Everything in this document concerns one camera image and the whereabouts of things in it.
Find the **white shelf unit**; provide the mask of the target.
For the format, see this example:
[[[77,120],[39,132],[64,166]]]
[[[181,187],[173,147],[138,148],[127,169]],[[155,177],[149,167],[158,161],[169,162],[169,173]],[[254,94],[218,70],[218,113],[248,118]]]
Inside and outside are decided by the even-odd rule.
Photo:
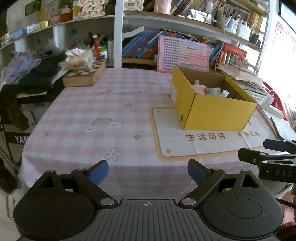
[[[12,52],[23,52],[27,49],[36,50],[43,43],[51,42],[55,47],[67,50],[75,40],[83,40],[88,32],[102,33],[113,39],[113,64],[115,68],[122,66],[124,58],[122,51],[122,33],[124,30],[144,26],[147,29],[164,29],[186,34],[195,39],[215,38],[223,44],[246,46],[257,51],[257,61],[252,68],[257,68],[263,60],[264,46],[255,44],[224,31],[222,28],[200,21],[145,11],[124,11],[123,6],[115,8],[115,15],[90,19],[76,19],[57,23],[39,30],[35,30],[20,39],[1,47],[1,68],[5,68],[11,60]]]

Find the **grey tape roll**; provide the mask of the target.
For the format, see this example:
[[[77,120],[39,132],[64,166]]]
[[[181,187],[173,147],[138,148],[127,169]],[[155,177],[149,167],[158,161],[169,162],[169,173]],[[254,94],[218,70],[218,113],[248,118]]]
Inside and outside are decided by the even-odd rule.
[[[221,88],[220,87],[208,88],[206,94],[212,95],[212,96],[219,96],[221,94]]]

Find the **row of blue books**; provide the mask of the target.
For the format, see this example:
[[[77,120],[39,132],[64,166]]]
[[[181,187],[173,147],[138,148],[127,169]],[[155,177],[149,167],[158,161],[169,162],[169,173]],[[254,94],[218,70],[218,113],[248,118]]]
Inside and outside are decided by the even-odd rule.
[[[159,36],[170,36],[174,33],[175,32],[160,29],[145,29],[123,46],[121,56],[123,58],[142,58],[152,46],[158,44]]]

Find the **white tube bottle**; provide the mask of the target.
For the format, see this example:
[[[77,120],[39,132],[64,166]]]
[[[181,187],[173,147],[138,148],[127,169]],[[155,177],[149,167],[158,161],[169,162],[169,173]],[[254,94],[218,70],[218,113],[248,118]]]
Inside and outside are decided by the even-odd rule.
[[[226,98],[227,96],[229,96],[229,91],[226,90],[226,89],[224,89],[224,90],[221,92],[221,94],[219,95],[219,97],[224,97],[224,98]]]

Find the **pile of clothes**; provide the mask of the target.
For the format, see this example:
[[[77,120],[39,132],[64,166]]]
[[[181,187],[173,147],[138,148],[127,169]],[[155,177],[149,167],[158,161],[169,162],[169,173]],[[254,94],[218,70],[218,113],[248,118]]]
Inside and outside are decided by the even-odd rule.
[[[54,87],[57,77],[65,72],[65,51],[45,44],[37,51],[14,52],[1,73],[2,96],[16,97],[20,93],[39,94]]]

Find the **stack of papers and books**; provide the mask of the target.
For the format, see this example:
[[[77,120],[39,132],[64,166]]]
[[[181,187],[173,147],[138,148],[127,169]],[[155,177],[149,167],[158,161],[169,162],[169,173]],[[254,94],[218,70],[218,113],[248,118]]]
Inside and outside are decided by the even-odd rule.
[[[260,98],[267,93],[263,87],[263,80],[248,70],[241,70],[235,65],[224,63],[219,64],[217,68],[233,79],[249,95]]]

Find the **pink checkered tablecloth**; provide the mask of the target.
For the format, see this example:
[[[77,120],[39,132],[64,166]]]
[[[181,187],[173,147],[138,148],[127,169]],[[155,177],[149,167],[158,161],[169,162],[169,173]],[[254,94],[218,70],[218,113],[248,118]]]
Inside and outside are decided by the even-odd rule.
[[[237,151],[260,150],[275,138],[261,113],[254,112],[243,132],[183,130],[170,81],[170,74],[156,71],[106,69],[94,86],[64,89],[24,146],[23,188],[47,170],[68,174],[100,160],[109,164],[100,187],[117,199],[180,199],[196,187],[187,172],[192,158],[228,173],[257,173]]]

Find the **yellow cardboard box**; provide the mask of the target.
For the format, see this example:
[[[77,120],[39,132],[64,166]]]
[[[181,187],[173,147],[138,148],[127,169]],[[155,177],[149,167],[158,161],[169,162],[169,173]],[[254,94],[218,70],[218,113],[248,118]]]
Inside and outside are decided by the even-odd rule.
[[[207,88],[227,90],[227,97],[199,94],[195,81]],[[175,66],[171,98],[184,130],[241,131],[247,125],[257,102],[227,75]]]

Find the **pink plush pig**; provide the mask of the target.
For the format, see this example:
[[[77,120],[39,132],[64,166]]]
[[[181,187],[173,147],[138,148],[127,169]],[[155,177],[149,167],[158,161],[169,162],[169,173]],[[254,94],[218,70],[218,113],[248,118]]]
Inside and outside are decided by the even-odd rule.
[[[192,85],[192,88],[197,94],[206,94],[208,91],[208,88],[204,85],[201,85],[199,80],[195,81],[195,84]]]

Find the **wooden chess board box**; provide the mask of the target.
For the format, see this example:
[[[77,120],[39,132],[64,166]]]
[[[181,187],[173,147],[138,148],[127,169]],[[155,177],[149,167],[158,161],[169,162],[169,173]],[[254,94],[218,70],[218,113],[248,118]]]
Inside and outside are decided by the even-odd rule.
[[[106,69],[106,59],[96,60],[90,69],[71,70],[63,77],[64,87],[94,86]]]

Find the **pink keyboard learning tablet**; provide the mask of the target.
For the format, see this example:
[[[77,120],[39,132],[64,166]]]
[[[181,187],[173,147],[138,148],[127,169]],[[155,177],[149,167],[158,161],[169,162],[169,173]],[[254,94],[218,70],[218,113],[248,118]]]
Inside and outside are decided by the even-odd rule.
[[[160,36],[158,41],[157,71],[172,73],[175,66],[209,71],[209,46],[199,42]]]

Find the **green white jar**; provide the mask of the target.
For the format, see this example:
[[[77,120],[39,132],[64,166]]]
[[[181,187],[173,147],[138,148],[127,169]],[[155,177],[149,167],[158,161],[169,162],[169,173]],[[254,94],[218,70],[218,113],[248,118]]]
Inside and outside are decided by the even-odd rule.
[[[108,48],[106,46],[99,46],[100,59],[108,58]]]

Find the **red figurine pen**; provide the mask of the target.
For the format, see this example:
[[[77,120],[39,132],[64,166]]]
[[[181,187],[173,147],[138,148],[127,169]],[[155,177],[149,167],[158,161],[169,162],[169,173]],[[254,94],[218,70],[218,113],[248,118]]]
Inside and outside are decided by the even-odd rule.
[[[95,53],[96,53],[96,59],[99,60],[100,59],[100,52],[99,52],[99,45],[98,45],[98,36],[93,35],[93,40],[94,40],[94,49],[95,49]]]

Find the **white charger plug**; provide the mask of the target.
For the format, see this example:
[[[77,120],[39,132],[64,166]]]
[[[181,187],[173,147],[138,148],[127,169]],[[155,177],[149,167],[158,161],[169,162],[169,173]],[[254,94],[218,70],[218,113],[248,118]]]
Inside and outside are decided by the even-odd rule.
[[[266,105],[272,105],[272,103],[273,103],[273,101],[274,101],[274,98],[273,98],[273,96],[274,96],[274,93],[272,92],[269,96],[268,96],[268,98],[266,99],[266,101],[265,101],[265,104]]]

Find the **tissue pack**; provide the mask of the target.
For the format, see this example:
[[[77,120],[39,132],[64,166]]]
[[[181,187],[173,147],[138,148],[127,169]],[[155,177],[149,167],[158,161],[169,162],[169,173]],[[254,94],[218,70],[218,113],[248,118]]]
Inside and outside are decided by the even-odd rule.
[[[84,70],[90,69],[94,64],[94,56],[92,50],[83,50],[75,48],[67,50],[65,65],[68,70]]]

